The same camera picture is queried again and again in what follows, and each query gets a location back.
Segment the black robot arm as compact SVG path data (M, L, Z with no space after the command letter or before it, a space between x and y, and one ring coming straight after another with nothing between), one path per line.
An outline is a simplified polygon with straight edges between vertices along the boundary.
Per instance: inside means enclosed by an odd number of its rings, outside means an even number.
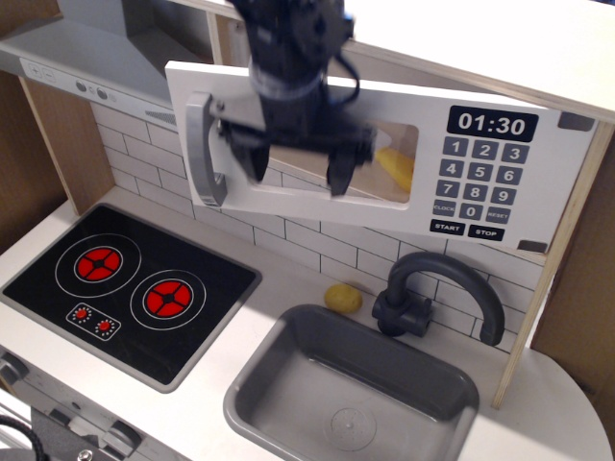
M330 61L359 79L342 54L354 20L341 1L236 1L234 7L245 24L249 77L262 117L222 118L220 130L234 157L261 182L273 145L323 154L332 195L344 195L356 167L372 160L376 138L371 125L345 110L360 89L335 97L327 83Z

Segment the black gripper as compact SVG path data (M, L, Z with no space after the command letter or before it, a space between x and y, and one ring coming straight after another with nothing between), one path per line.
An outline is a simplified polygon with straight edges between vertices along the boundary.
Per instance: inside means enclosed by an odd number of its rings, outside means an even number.
M335 97L322 71L293 83L253 75L249 93L216 100L220 134L252 181L263 180L270 149L282 146L326 156L331 194L346 193L355 167L372 160L376 139L371 125L345 111L360 92L358 74L349 77L350 92Z

